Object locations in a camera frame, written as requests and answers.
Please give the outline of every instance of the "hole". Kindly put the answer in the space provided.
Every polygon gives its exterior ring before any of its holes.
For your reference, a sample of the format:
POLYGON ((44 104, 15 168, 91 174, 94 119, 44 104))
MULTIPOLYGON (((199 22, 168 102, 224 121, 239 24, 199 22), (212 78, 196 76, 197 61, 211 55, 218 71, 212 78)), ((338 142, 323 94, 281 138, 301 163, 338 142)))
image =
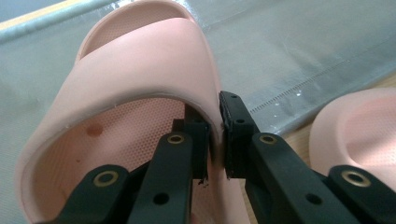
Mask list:
POLYGON ((276 138, 274 138, 271 135, 262 135, 260 136, 260 141, 262 141, 265 144, 275 144, 276 143, 276 138))
POLYGON ((168 143, 170 144, 180 144, 184 142, 184 137, 179 134, 174 134, 168 137, 168 143))
POLYGON ((99 181, 102 182, 102 183, 110 182, 111 179, 113 179, 113 175, 112 174, 104 174, 104 175, 101 175, 99 177, 99 181))
POLYGON ((357 182, 363 182, 364 181, 363 178, 361 178, 358 175, 350 174, 350 175, 348 175, 348 177, 351 178, 354 181, 357 181, 357 182))
POLYGON ((169 201, 169 195, 166 193, 159 193, 154 196, 153 201, 155 204, 158 204, 158 205, 166 204, 169 201))
POLYGON ((319 198, 318 195, 309 193, 309 194, 305 195, 305 198, 312 204, 322 204, 322 200, 321 200, 321 198, 319 198))
POLYGON ((98 188, 104 188, 114 184, 119 178, 119 174, 115 171, 103 171, 95 177, 93 184, 98 188))
POLYGON ((103 126, 98 123, 92 124, 90 127, 87 128, 87 135, 90 137, 97 137, 102 134, 103 126))
POLYGON ((343 171, 341 176, 348 182, 356 187, 367 188, 371 185, 371 181, 361 173, 356 171, 343 171))

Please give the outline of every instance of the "plastic sheet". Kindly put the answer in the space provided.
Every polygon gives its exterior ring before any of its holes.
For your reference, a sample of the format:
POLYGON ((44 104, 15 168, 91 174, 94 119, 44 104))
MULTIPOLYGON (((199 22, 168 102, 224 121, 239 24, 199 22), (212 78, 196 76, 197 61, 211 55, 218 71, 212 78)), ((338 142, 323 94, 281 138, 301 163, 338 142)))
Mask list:
MULTIPOLYGON (((130 1, 85 1, 0 31, 0 218, 22 223, 15 161, 91 27, 130 1)), ((223 89, 263 132, 284 133, 331 99, 396 70, 396 2, 178 1, 199 22, 223 89)))

